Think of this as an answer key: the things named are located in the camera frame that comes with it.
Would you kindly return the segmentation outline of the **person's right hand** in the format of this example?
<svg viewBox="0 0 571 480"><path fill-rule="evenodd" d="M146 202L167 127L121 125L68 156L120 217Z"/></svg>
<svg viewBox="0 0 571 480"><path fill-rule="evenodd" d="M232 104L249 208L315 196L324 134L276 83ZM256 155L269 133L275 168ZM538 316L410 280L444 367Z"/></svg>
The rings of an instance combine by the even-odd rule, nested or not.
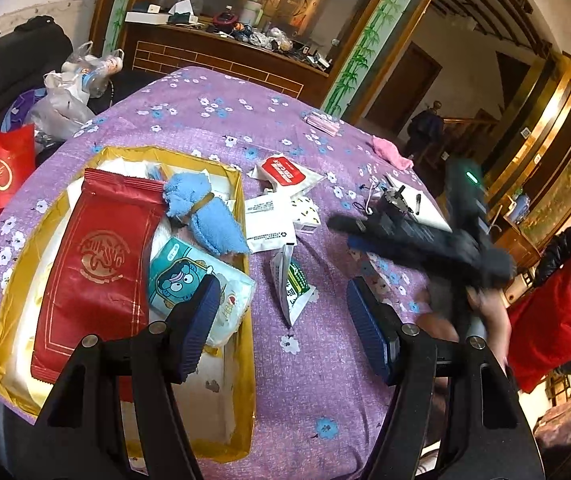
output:
<svg viewBox="0 0 571 480"><path fill-rule="evenodd" d="M506 298L500 289L469 287L463 315L454 315L449 320L441 313L423 313L417 318L417 325L430 336L451 342L459 342L473 333L483 336L503 374L507 374L511 323Z"/></svg>

